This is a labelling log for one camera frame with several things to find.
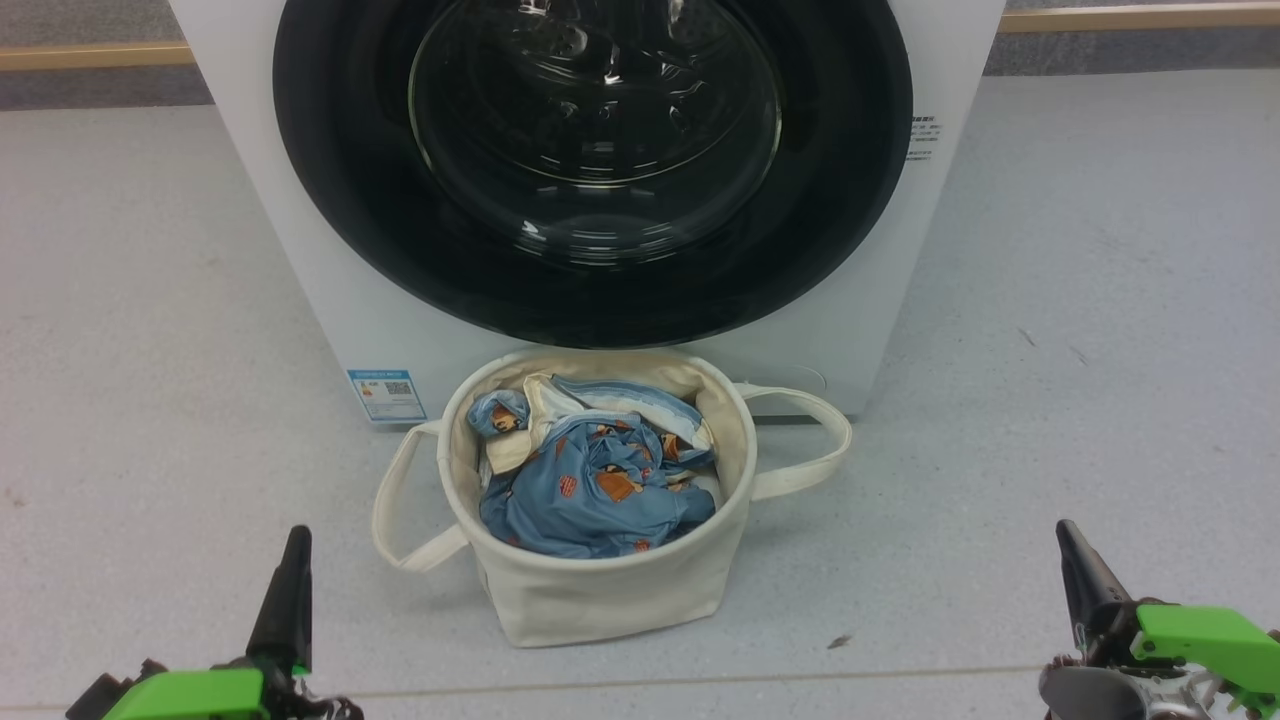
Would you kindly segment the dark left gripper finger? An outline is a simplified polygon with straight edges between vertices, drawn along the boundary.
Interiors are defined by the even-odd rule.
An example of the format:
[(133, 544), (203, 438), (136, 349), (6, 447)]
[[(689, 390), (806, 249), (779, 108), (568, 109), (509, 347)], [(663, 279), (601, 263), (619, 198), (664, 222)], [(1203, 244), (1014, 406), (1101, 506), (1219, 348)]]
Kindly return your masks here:
[(282, 673), (312, 670), (312, 533), (291, 528), (250, 634), (246, 655)]

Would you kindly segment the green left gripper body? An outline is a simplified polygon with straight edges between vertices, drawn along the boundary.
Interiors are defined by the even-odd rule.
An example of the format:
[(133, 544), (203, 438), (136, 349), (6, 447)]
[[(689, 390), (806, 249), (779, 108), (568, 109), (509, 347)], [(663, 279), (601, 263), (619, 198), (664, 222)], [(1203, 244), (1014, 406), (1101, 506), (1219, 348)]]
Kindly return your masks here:
[(308, 691), (300, 665), (219, 666), (173, 671), (145, 665), (116, 680), (101, 719), (364, 719), (344, 696)]

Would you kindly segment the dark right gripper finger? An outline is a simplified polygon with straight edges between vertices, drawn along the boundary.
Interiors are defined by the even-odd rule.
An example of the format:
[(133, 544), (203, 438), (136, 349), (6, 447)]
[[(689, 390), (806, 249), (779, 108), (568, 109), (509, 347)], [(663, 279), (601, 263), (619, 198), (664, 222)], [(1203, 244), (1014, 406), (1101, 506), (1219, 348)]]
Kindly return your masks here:
[(1071, 638), (1082, 661), (1132, 664), (1138, 602), (1074, 521), (1057, 521), (1056, 539)]

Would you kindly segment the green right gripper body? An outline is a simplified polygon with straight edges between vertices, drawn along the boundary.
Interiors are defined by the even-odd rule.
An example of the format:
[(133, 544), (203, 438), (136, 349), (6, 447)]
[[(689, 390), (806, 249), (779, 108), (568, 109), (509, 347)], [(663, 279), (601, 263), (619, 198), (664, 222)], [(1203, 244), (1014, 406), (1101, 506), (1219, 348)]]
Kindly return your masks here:
[(1277, 632), (1235, 610), (1126, 603), (1039, 675), (1047, 719), (1275, 719)]

